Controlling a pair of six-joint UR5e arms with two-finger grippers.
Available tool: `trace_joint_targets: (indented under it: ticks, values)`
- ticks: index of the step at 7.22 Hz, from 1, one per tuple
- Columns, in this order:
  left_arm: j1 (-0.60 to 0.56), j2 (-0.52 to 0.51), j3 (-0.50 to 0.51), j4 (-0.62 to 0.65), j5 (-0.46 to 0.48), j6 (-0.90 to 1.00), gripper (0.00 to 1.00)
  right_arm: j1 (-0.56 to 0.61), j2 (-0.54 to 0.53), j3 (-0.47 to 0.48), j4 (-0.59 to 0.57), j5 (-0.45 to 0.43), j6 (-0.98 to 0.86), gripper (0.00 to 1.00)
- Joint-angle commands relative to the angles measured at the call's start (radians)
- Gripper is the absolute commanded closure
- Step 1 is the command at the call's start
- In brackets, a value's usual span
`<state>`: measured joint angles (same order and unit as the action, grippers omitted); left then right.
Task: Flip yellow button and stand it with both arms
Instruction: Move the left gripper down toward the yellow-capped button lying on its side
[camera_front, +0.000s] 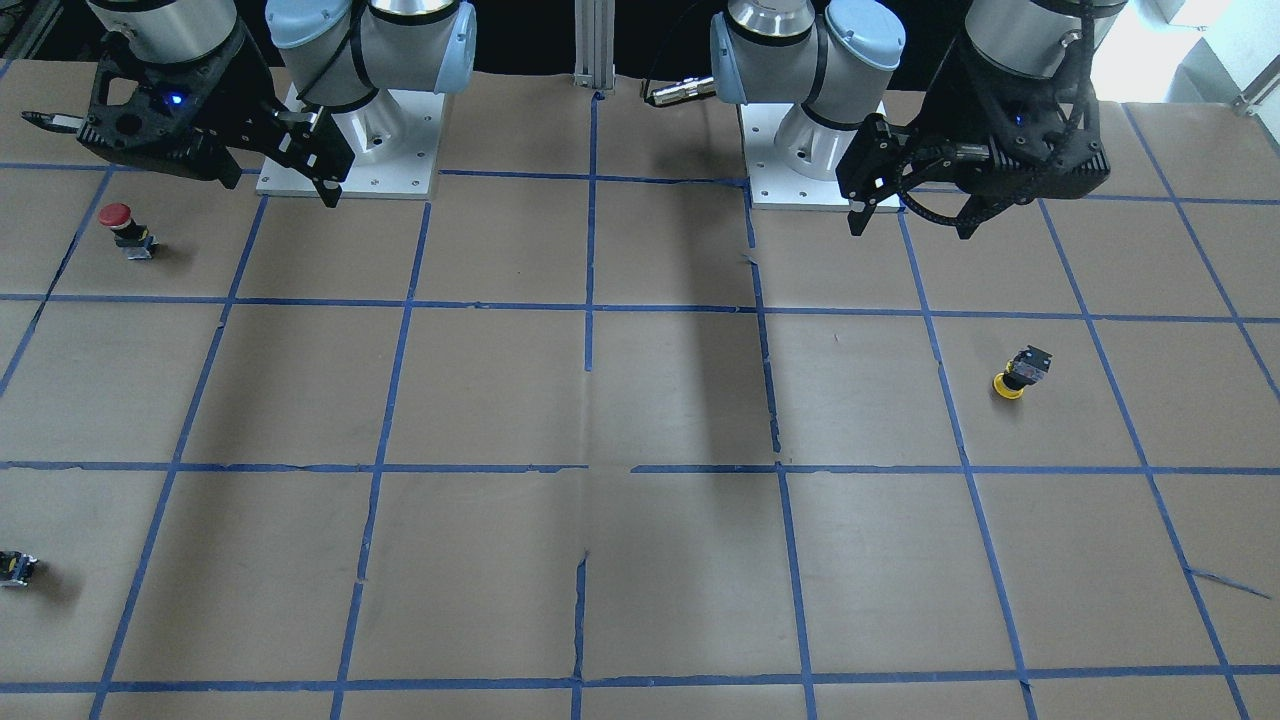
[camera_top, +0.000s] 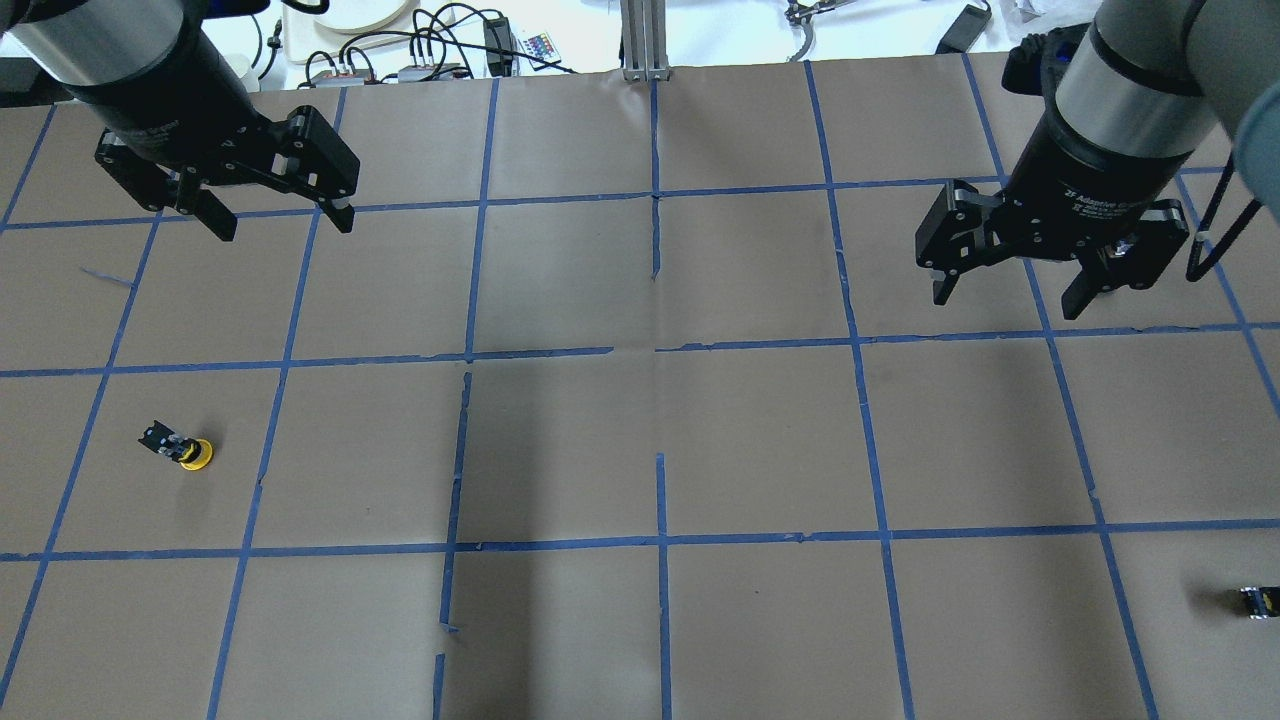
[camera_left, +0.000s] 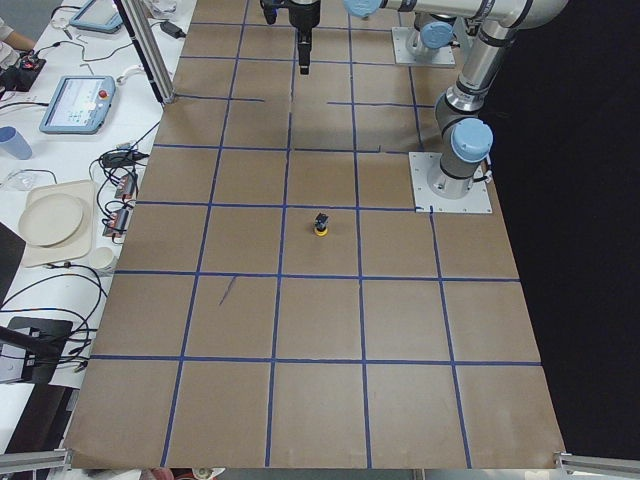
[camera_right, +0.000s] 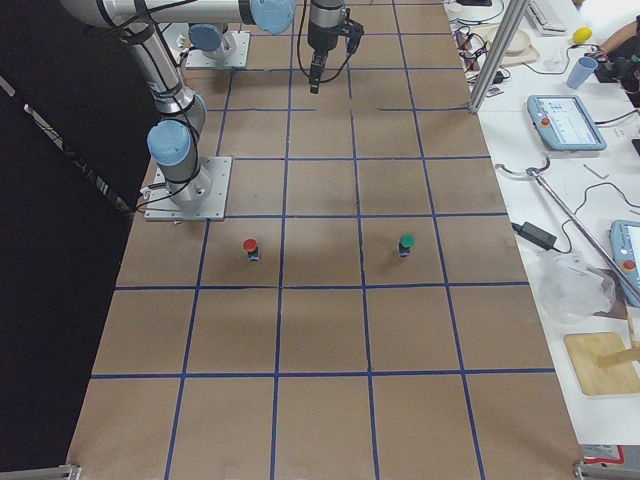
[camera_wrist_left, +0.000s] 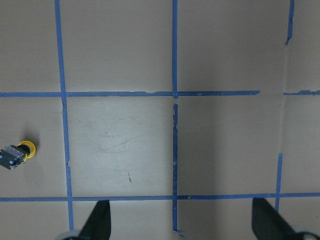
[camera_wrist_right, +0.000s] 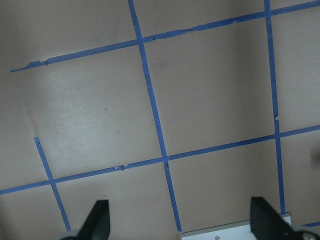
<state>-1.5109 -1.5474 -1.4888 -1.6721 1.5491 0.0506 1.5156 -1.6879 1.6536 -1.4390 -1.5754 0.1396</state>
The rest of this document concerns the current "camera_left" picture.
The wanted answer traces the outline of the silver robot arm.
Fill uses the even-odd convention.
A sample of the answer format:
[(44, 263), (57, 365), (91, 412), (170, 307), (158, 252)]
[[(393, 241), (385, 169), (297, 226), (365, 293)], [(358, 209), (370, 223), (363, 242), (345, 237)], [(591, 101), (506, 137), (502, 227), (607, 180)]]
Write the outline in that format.
[(522, 30), (564, 1), (287, 1), (302, 76), (291, 93), (295, 150), (445, 155), (439, 194), (465, 190), (472, 163), (454, 154)]
[[(312, 30), (319, 24), (319, 3), (308, 9), (289, 10), (289, 21), (296, 29), (299, 70), (310, 71)], [(396, 64), (453, 68), (455, 59), (451, 44), (456, 38), (457, 18), (449, 15), (415, 13), (410, 27), (393, 27), (391, 39)]]

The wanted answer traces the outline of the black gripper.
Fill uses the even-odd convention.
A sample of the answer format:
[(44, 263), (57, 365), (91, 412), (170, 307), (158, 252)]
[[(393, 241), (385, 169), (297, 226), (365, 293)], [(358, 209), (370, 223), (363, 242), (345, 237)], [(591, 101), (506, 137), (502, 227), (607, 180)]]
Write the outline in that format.
[(320, 22), (320, 0), (294, 1), (289, 3), (289, 22), (297, 30), (299, 72), (310, 72), (312, 51), (312, 29)]

